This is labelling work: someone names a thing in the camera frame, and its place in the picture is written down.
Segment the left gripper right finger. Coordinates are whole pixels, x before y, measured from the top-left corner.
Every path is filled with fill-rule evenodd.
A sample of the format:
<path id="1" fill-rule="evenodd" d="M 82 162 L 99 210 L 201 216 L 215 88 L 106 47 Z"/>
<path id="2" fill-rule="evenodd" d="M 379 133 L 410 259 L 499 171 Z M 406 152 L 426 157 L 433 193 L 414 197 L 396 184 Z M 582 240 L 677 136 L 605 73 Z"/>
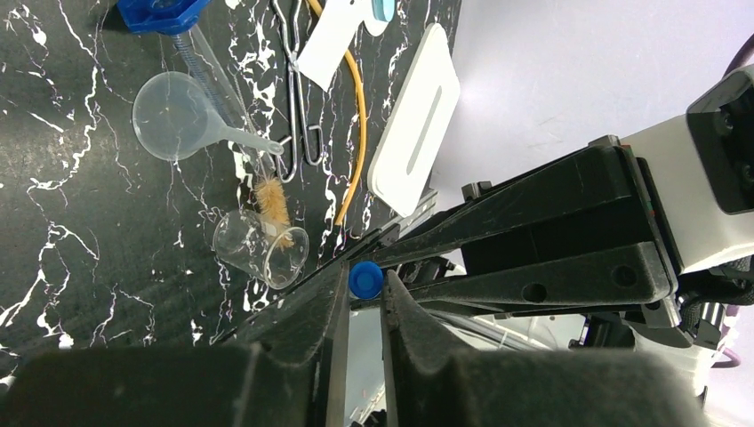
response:
<path id="1" fill-rule="evenodd" d="M 425 311 L 394 271 L 381 295 L 390 426 L 703 426 L 663 360 L 631 350 L 480 350 Z"/>

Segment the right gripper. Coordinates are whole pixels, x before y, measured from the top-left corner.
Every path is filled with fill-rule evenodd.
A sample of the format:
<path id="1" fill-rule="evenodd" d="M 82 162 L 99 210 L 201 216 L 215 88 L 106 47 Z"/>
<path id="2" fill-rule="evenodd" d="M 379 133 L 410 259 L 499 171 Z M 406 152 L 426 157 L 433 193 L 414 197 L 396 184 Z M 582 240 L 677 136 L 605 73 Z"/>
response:
<path id="1" fill-rule="evenodd" d="M 374 232 L 336 261 L 388 268 L 461 251 L 466 275 L 407 285 L 427 309 L 657 308 L 678 287 L 643 171 L 618 146 L 580 149 L 387 236 Z"/>

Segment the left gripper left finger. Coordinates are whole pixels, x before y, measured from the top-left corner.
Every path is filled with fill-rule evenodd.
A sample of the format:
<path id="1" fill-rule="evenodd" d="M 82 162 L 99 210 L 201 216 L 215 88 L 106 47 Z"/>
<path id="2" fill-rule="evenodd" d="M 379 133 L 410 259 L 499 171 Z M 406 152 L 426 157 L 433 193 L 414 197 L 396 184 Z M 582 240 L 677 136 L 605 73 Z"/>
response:
<path id="1" fill-rule="evenodd" d="M 4 426 L 340 426 L 349 266 L 332 262 L 211 347 L 69 350 L 32 360 Z"/>

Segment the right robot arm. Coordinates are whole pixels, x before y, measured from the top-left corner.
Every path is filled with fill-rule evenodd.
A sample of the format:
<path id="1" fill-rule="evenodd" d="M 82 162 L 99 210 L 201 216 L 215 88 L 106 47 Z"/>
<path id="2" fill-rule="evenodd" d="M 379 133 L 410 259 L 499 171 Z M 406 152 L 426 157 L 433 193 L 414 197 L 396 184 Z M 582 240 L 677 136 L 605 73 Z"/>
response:
<path id="1" fill-rule="evenodd" d="M 484 189 L 396 243 L 361 256 L 373 308 L 399 265 L 460 250 L 463 276 L 405 292 L 434 310 L 522 316 L 646 311 L 669 323 L 708 302 L 750 305 L 753 53 L 680 116 L 604 137 Z"/>

